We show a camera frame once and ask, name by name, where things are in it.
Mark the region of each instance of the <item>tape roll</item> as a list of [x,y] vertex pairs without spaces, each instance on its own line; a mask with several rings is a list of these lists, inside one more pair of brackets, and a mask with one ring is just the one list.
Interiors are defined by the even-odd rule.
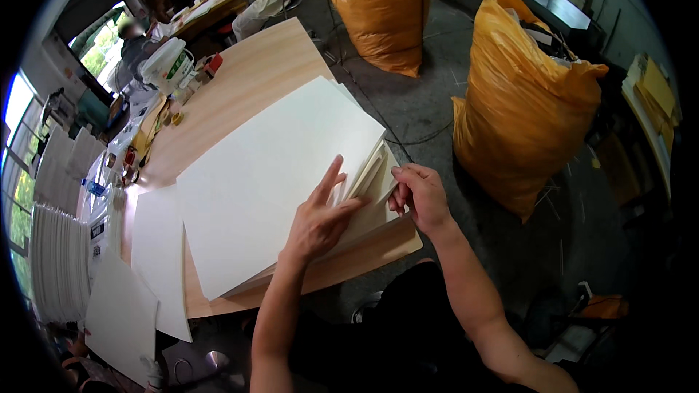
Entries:
[[179,125],[182,122],[183,118],[185,118],[185,116],[182,113],[175,113],[175,115],[173,115],[172,122],[175,125]]

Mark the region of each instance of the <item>light wood tabletop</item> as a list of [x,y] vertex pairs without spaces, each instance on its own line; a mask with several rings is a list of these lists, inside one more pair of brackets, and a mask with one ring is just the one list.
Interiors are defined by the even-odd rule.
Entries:
[[[122,258],[127,264],[131,264],[131,229],[139,194],[174,184],[199,156],[287,93],[318,76],[333,79],[297,19],[258,32],[223,51],[221,57],[223,64],[214,79],[182,108],[185,118],[179,126],[164,127],[155,137],[150,161],[141,170],[138,183],[126,189]],[[404,219],[354,248],[312,264],[303,293],[365,274],[420,248],[422,241],[415,226]],[[186,237],[184,263],[188,318],[251,309],[262,302],[266,284],[226,299],[206,300]]]
[[[183,14],[180,21],[184,21],[187,16],[197,7],[193,7],[190,12]],[[211,26],[229,16],[241,13],[248,6],[247,0],[219,0],[209,11],[201,16],[178,26],[175,22],[175,32],[170,37],[177,37],[185,41],[191,41],[202,31],[206,31]]]

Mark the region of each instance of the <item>metal stand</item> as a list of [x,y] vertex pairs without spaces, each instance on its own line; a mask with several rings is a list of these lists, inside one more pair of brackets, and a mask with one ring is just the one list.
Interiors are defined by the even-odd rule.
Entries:
[[329,51],[325,51],[324,55],[328,57],[331,61],[333,61],[335,64],[341,64],[344,65],[344,58],[343,58],[343,42],[342,39],[340,39],[340,34],[337,32],[337,27],[339,24],[335,23],[335,16],[333,15],[333,7],[330,4],[330,0],[325,0],[326,3],[328,4],[328,12],[330,12],[330,20],[333,22],[333,28],[330,30],[330,34],[332,34],[333,31],[336,31],[337,35],[337,48],[340,50],[340,59],[337,59],[332,53]]

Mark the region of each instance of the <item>white bucket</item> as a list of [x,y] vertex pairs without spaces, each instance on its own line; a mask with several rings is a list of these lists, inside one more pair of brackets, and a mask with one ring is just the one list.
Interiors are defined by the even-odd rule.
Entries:
[[139,67],[143,83],[152,83],[163,94],[170,95],[194,70],[194,56],[185,49],[187,43],[170,38]]

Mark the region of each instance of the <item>stack of white paper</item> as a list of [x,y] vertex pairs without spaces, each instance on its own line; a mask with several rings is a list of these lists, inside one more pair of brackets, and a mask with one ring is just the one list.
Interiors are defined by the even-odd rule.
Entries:
[[75,179],[85,178],[92,163],[105,149],[104,143],[96,139],[87,129],[81,127],[80,132],[75,137],[75,142],[66,164],[67,172]]
[[[330,203],[366,192],[382,167],[385,172],[390,154],[385,129],[345,91],[323,77],[314,79],[241,125],[179,175],[179,209],[209,300],[275,264],[297,206],[337,154],[344,157],[341,171],[347,179]],[[380,182],[379,190],[394,186]],[[374,205],[381,203],[370,206],[372,212],[386,214],[382,201],[389,193],[374,191],[379,196]],[[355,239],[366,232],[355,229]]]
[[80,181],[105,146],[81,128],[76,141],[60,127],[51,130],[41,156],[34,184],[34,201],[75,215],[80,195]]
[[90,298],[90,229],[60,211],[35,205],[29,266],[41,322],[76,322]]
[[141,355],[155,358],[158,299],[114,252],[104,253],[87,307],[85,344],[141,387],[148,382]]
[[185,312],[182,251],[184,233],[177,206],[177,186],[138,196],[131,267],[160,301],[155,328],[191,343]]
[[75,215],[80,181],[68,174],[62,161],[66,160],[59,160],[44,152],[36,172],[33,198],[38,204],[50,205],[64,213]]
[[104,195],[95,198],[95,202],[101,201],[100,206],[96,206],[92,213],[85,219],[90,228],[90,250],[92,257],[88,264],[90,272],[90,287],[99,269],[101,253],[104,250],[111,250],[117,255],[121,255],[122,250],[122,222],[126,205],[126,193],[121,188],[114,187],[113,184],[107,186]]

